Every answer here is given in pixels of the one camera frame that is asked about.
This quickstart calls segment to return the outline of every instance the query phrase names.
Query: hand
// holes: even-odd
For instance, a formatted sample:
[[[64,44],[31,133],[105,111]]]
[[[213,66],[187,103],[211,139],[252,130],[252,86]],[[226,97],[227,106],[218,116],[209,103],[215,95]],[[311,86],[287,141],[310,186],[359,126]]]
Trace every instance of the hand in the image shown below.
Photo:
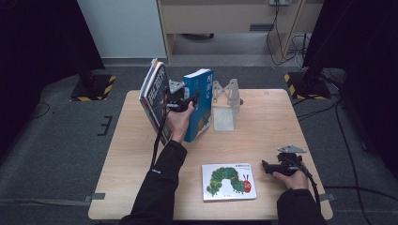
[[[280,172],[273,172],[272,175],[278,180],[283,181],[286,184],[287,189],[308,189],[307,176],[305,176],[302,171],[296,171],[291,176],[285,176]]]
[[[193,112],[193,103],[190,102],[188,109],[185,112],[170,111],[167,114],[167,123],[169,124],[173,134],[172,140],[182,143],[185,133],[187,132],[188,125],[190,124],[190,116]]]

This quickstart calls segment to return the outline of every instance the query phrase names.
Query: picture book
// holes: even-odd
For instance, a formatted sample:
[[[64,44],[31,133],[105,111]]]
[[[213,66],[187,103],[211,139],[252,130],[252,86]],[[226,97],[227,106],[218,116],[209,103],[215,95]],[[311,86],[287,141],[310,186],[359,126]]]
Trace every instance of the picture book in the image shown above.
[[[211,102],[213,98],[213,74],[212,69],[202,68],[198,71],[185,75],[184,98],[189,98],[199,93],[197,104],[190,117],[190,124],[184,141],[191,143],[198,135],[210,127]]]
[[[202,165],[204,202],[253,200],[257,197],[249,163]]]
[[[151,67],[140,90],[139,100],[157,134],[164,116],[165,92],[168,86],[164,64],[157,59],[152,60]],[[161,134],[161,143],[166,145],[170,137],[171,130],[165,123]]]

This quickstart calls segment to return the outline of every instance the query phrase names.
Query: black sleeve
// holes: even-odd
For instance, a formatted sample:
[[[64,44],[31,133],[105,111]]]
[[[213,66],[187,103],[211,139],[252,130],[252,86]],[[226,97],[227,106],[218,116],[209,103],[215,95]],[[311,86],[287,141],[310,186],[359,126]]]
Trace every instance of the black sleeve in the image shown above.
[[[308,189],[289,189],[278,200],[278,220],[280,225],[327,224]]]
[[[169,141],[152,170],[148,171],[137,194],[131,213],[119,224],[172,224],[178,173],[187,150]]]

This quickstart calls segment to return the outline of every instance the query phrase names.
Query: power outlet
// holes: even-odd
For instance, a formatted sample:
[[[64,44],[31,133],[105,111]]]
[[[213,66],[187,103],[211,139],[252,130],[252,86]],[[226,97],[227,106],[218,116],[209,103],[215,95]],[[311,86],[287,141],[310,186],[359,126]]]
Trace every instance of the power outlet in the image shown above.
[[[292,5],[292,0],[269,0],[269,4],[272,6],[276,6],[277,3],[279,6],[289,6]]]

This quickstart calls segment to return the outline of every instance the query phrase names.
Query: gray floor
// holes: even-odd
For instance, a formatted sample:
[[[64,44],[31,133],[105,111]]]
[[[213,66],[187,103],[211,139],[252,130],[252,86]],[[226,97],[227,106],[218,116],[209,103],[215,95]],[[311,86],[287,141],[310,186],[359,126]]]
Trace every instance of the gray floor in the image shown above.
[[[264,33],[216,34],[212,39],[178,36],[166,71],[170,78],[178,79],[198,68],[214,68],[215,79],[221,84],[238,78],[240,88],[287,90],[283,75],[302,71],[298,67],[302,62],[300,55],[280,66],[275,66],[270,57]],[[124,97],[129,90],[141,86],[149,61],[104,59],[107,71],[116,76],[114,87],[104,101],[70,102],[69,95],[78,81],[77,76],[52,83],[43,90],[32,120],[26,124],[0,168],[0,225],[99,222],[88,218],[89,203],[84,202],[84,198],[95,191]],[[325,71],[343,80],[343,71]],[[329,90],[338,94],[332,85]],[[347,145],[335,108],[309,118],[301,116],[326,109],[338,99],[338,95],[328,100],[292,99],[323,185],[328,193],[337,197],[330,202],[334,216],[329,224],[367,224],[365,217],[372,224],[396,224],[398,181],[384,167],[377,153],[362,150],[360,137],[346,111],[337,107]],[[112,116],[113,120],[107,135],[99,136],[104,131],[101,124],[108,122],[105,116]],[[359,198],[353,189],[356,177],[359,187],[373,192],[364,189]],[[15,202],[17,199],[47,202]]]

